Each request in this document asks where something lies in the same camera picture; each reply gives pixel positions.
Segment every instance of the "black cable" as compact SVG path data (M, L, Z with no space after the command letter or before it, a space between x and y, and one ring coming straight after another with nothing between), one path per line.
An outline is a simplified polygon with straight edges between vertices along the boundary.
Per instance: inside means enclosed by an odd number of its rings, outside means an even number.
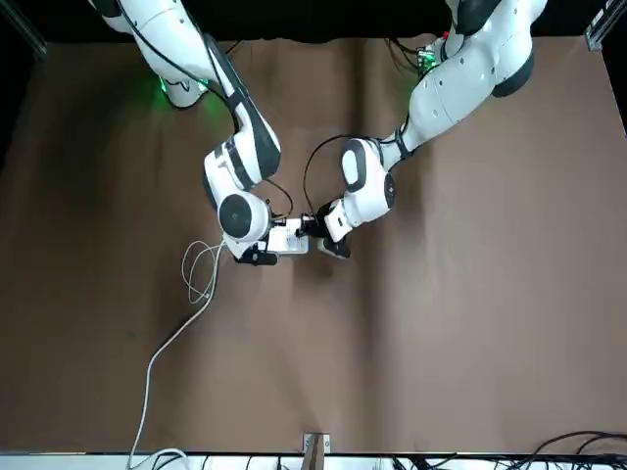
M242 43L242 40L239 41L235 41L235 44L233 44L232 46L230 46L228 49L226 49L226 52L224 52L224 54L226 54L227 56L240 44Z
M416 51L415 49L411 49L410 47L406 46L405 44L403 44L401 41L399 41L398 37L390 37L389 38L390 41L396 45L399 49L401 49L403 52L406 52L408 54L412 54L414 56L418 55L418 51Z
M351 134L338 134L338 135L334 135L333 137L329 137L325 141L323 141L320 144L318 144L317 147L315 147L315 149L313 149L312 154L310 155L309 159L307 160L307 164L305 165L305 171L303 172L303 192L305 193L305 199L307 200L307 204L309 205L310 210L312 211L312 215L315 215L315 211L314 211L314 206L312 205L312 200L310 199L310 196L307 193L307 172L310 169L310 165L312 164L312 160L314 159L315 154L317 153L318 150L320 150L326 144L328 144L330 142L333 142L334 140L337 140L337 139L351 139L351 138L354 138L354 137L355 136L353 136Z
M440 468L442 465L444 465L445 463L449 463L451 460L453 460L454 458L458 457L458 453L452 453L451 455L449 455L448 457L445 457L444 460L442 460L441 462L435 464L435 465L430 465L430 468Z
M611 436L595 436L591 439L589 439L588 441L586 441L584 444L580 445L579 448L577 449L577 451L575 452L577 455L581 454L581 452L584 451L584 449L591 445L592 443L595 443L597 441L604 441L606 439L613 439L613 440L617 440L617 441L624 441L627 442L627 436L622 436L622 435L611 435Z
M270 178L266 178L264 181L266 181L267 183L271 184L276 189L278 189L281 193L283 193L285 195L285 197L287 198L288 202L290 203L289 211L286 214L282 214L282 213L278 214L276 216L276 218L289 217L292 214L292 211L294 210L294 200L292 199L292 196L290 196L290 193L288 193L285 188L283 188L280 184L275 183Z
M206 80L203 80L202 78L199 78L198 76L196 76L195 74L193 74L191 71L184 69L182 66L180 66L179 64L177 64L176 62L174 62L172 59L170 59L168 56L164 55L159 49L157 49L155 46L153 46L153 44L148 41L148 39L146 39L146 37L141 33L141 31L137 28L137 25L135 24L135 22L133 22L129 17L128 14L126 13L126 10L124 9L124 6L121 3L121 0L116 0L116 2L118 3L118 7L120 8L121 14L124 17L124 19L126 20L126 22L130 25L130 28L133 30L133 32L135 33L135 35L142 40L142 42L144 42L144 44L146 44L148 46L148 48L150 50L152 50L159 58L161 58L163 61L165 61L167 64L169 64L171 67L177 69L178 71L180 71L181 73L189 76L192 80L194 80L195 82L207 87L207 89L209 91L211 91L212 93L214 93L220 101L222 101L222 104L226 106L226 108L230 111L230 108L228 107L228 103L226 103L226 99L220 95L219 93L217 93L214 89L210 88L209 86L207 86L207 82ZM205 38L203 36L203 44L205 44L205 47L207 47L207 44L205 43ZM221 80L219 78L219 75L217 74L217 70L216 70L216 64L214 64L214 58L212 57L211 52L209 52L209 50L207 51L209 58L212 62L212 66L214 68L214 73L217 76L217 79L220 83L220 86L222 87L222 92L224 91L224 87L221 84ZM233 112L231 112L231 118L233 119L233 126L237 130L239 130L239 123L237 121L237 118L235 117L235 115L233 114Z
M523 465L527 465L527 464L531 464L534 461L536 461L539 457L540 451L547 447L550 446L551 444L554 444L556 442L559 441L563 441L566 439L570 439L570 438L574 438L574 437L578 437L578 436L594 436L594 437L602 437L604 439L620 439L620 440L625 440L627 441L627 435L626 434L622 434L622 433L607 433L604 431L576 431L573 433L567 433L567 434L562 434L560 436L557 436L555 438L549 439L548 441L545 441L544 443L542 443L541 445L539 445L534 452L529 455L526 458L523 458L517 462L515 462L514 464L510 465L507 470L517 470L520 469ZM588 468L590 466L590 463L584 463L582 464L580 461L574 460L574 459L570 459L569 463L573 463L573 469L572 470L579 470L583 467ZM614 466L618 466L619 468L622 466L622 462L617 463L616 459L614 458Z
M389 39L384 39L384 42L388 48L388 52L390 53L390 57L392 58L392 62L394 63L394 67L396 68L397 71L402 73L401 69L403 69L404 71L408 71L410 73L417 72L417 65L415 65L407 56L405 56L405 59L406 61L410 63L409 66L404 63L399 62L398 57L394 53L394 49L392 49L392 43L390 42Z
M396 57L396 54L394 54L394 52L392 50L392 46L391 46L392 44L395 45L399 49L399 51L401 52L401 55L406 60L406 62L409 64L409 67L404 67L404 69L406 71L419 72L418 63L415 63L408 56L408 54L417 55L417 51L413 51L412 49L410 49L408 47L405 47L403 44L401 44L398 40L395 40L395 39L386 39L386 43L388 44L388 50L390 51L390 54L392 55L392 59L395 62L397 62L397 57Z
M408 113L407 116L405 117L405 122L403 123L403 125L401 127L401 138L403 138L403 135L405 134L405 131L408 128L409 122L410 122L410 114ZM380 149L380 145L381 144L391 144L391 143L395 142L394 138L388 139L388 140L380 140L380 139L375 139L373 137L364 137L364 136L353 135L353 134L338 134L338 135L334 135L333 137L329 137L328 139L326 139L326 140L322 141L321 143L319 143L317 145L317 147L315 147L315 149L313 149L313 152L310 154L310 157L308 158L307 163L305 164L305 171L303 171L303 193L305 193L305 199L307 200L307 204L310 207L312 215L315 215L315 211L314 211L314 205L312 204L312 200L310 199L309 193L307 192L307 173L308 173L308 171L310 169L310 165L312 164L312 160L314 159L315 154L322 147L324 147L326 144L328 144L330 142L333 142L334 140L337 140L337 139L363 139L363 140L367 140L367 141L373 143L379 149L379 152L381 152L381 149ZM393 164L388 171L391 171L394 166L396 166L398 163L400 163L402 161L403 160L399 160L398 162Z
M162 468L164 468L166 465L171 464L172 462L174 462L175 460L178 460L179 458L182 458L180 455L175 455L173 458L171 458L170 460L168 460L167 462L162 463L161 465L157 466L157 462L159 461L159 458L161 456L157 457L155 459L155 461L153 462L153 466L152 466L152 470L161 470Z

